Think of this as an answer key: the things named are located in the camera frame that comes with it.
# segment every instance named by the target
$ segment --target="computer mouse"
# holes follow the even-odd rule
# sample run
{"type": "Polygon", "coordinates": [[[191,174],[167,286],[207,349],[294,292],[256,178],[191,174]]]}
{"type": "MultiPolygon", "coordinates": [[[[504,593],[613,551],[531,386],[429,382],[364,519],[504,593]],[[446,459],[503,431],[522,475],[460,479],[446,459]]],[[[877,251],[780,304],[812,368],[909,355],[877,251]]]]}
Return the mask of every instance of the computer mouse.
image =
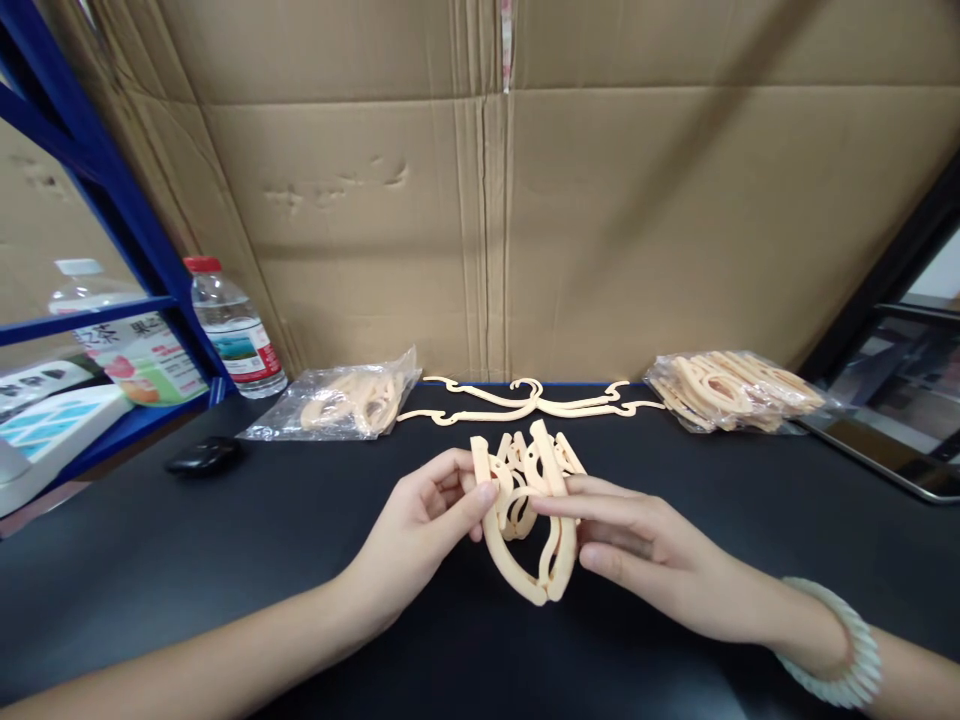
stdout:
{"type": "Polygon", "coordinates": [[[163,467],[183,478],[210,477],[235,465],[242,455],[243,448],[235,438],[208,437],[184,448],[163,467]]]}

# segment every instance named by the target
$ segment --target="black table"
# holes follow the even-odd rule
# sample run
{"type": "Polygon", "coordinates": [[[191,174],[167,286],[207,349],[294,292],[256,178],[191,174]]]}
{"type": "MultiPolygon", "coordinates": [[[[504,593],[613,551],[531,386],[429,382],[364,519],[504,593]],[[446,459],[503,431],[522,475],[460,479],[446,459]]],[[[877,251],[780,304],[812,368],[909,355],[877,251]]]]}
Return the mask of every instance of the black table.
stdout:
{"type": "MultiPolygon", "coordinates": [[[[0,701],[330,579],[397,478],[469,447],[474,434],[496,448],[539,416],[447,428],[421,418],[373,443],[246,443],[243,464],[216,480],[162,470],[184,445],[232,435],[268,405],[228,398],[0,544],[0,701]]],[[[489,409],[436,386],[418,387],[407,407],[489,409]]],[[[643,408],[634,418],[547,418],[547,427],[566,433],[589,472],[663,496],[745,561],[821,582],[868,621],[960,659],[958,508],[925,505],[813,437],[690,435],[643,408]]],[[[535,567],[540,543],[515,546],[535,567]]],[[[484,720],[827,713],[770,653],[697,637],[580,568],[562,602],[533,607],[467,541],[389,632],[263,714],[375,718],[406,708],[484,720]]]]}

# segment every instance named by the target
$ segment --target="plastic bottle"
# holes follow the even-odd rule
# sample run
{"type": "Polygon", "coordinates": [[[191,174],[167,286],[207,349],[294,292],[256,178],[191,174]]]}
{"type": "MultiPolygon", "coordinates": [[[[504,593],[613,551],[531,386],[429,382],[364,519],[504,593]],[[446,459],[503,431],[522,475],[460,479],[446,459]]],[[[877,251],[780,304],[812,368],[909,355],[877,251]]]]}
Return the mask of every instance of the plastic bottle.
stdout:
{"type": "Polygon", "coordinates": [[[247,294],[223,276],[216,258],[189,257],[183,262],[193,273],[197,318],[240,394],[262,398],[283,390],[287,375],[247,294]]]}
{"type": "MultiPolygon", "coordinates": [[[[70,282],[50,298],[54,315],[96,310],[143,300],[146,294],[133,283],[104,276],[103,267],[90,258],[57,260],[70,282]]],[[[87,357],[133,402],[146,406],[179,405],[207,389],[196,366],[159,313],[98,323],[74,330],[87,357]]]]}

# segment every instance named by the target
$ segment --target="bottle label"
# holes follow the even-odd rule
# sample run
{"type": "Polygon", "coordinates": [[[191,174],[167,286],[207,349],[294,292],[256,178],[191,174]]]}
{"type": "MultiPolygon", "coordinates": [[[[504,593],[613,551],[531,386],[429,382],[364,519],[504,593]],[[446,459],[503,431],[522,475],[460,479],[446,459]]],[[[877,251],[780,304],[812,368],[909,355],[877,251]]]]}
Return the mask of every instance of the bottle label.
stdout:
{"type": "Polygon", "coordinates": [[[140,405],[178,405],[206,383],[159,313],[80,328],[73,333],[87,356],[140,405]]]}
{"type": "Polygon", "coordinates": [[[207,330],[207,337],[235,383],[266,380],[280,372],[280,359],[263,323],[243,330],[207,330]]]}

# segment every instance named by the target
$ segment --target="hand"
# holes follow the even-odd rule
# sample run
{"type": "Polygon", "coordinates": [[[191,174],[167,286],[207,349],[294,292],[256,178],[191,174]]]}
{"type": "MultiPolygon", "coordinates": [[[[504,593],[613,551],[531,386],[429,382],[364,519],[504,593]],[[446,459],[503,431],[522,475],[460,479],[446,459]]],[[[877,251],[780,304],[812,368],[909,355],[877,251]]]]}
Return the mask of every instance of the hand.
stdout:
{"type": "Polygon", "coordinates": [[[568,497],[531,498],[532,508],[583,519],[587,570],[706,637],[779,650],[803,627],[826,648],[817,669],[842,662],[845,636],[825,606],[727,554],[661,498],[585,475],[568,478],[567,488],[568,497]]]}
{"type": "Polygon", "coordinates": [[[373,632],[393,624],[465,535],[482,539],[480,521],[496,497],[493,483],[476,486],[467,450],[447,450],[400,479],[363,548],[338,578],[350,585],[357,603],[368,604],[373,632]]]}

